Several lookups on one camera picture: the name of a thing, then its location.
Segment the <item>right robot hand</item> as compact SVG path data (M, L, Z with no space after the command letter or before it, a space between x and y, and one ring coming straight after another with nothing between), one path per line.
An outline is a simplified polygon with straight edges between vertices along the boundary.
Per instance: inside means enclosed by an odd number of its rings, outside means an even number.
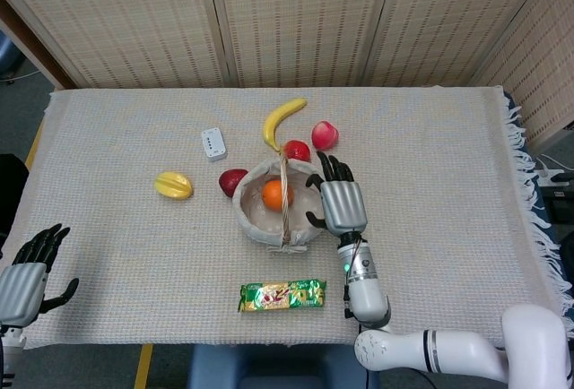
M319 191L324 218L306 212L309 223L315 228L327 229L336 237L359 236L368 224L359 184L346 163L322 151L317 151L317 156L323 176L311 174L306 187L314 186Z

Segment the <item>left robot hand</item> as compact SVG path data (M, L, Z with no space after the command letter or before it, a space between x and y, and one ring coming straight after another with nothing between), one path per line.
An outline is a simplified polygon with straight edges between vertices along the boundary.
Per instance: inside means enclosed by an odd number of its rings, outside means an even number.
M45 291L59 248L70 229L60 223L43 229L17 252L1 273L1 332L23 329L40 314L65 305L74 296L79 280L69 281L65 291L46 298Z

